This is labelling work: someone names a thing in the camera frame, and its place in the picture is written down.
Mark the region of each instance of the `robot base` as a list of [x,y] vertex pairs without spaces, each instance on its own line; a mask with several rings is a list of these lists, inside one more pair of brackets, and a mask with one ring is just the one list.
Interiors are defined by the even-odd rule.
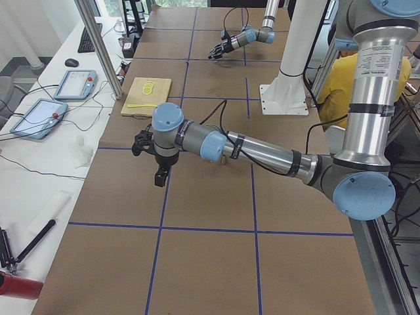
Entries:
[[276,77],[270,85],[260,85],[263,115],[308,115],[302,77]]

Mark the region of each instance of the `window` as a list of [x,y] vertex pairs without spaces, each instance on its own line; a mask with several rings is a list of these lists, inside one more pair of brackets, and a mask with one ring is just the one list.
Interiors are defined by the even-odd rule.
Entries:
[[[102,16],[121,16],[119,11],[119,2],[121,0],[95,0],[99,11]],[[148,8],[151,7],[151,3],[155,2],[161,7],[206,7],[207,0],[141,0],[137,4],[137,9],[140,12],[142,6],[144,13],[148,14]],[[130,2],[126,1],[126,6],[130,8]]]

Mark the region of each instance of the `keyboard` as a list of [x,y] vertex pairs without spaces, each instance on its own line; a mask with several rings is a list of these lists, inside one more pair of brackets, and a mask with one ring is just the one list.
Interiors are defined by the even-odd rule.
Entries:
[[[96,23],[96,26],[98,26],[99,33],[102,31],[102,23]],[[86,28],[83,28],[83,32],[81,33],[80,37],[80,44],[79,48],[77,49],[78,53],[91,53],[95,51],[95,47],[93,46],[93,43],[91,41],[91,38],[89,37],[89,34],[87,33]]]

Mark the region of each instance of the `yellow shirt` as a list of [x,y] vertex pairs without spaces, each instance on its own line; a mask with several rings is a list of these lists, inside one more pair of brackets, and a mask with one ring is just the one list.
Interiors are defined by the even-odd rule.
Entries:
[[[333,67],[329,72],[328,78],[325,81],[321,95],[318,98],[318,103],[322,104],[320,109],[321,122],[334,120],[343,117],[348,112],[348,105],[350,104],[351,93],[353,90],[354,71],[357,65],[357,54],[344,57],[334,61]],[[397,101],[404,86],[410,78],[411,66],[410,62],[404,57],[400,72],[400,81],[396,93]],[[347,118],[336,123],[324,125],[324,130],[330,125],[347,127]]]

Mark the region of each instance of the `tablet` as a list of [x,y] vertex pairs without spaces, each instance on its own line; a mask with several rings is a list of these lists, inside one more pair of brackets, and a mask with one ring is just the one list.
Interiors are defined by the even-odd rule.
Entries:
[[84,100],[92,93],[96,78],[94,70],[67,70],[54,98],[56,100]]
[[68,105],[56,100],[40,98],[13,126],[10,133],[42,139],[62,121]]

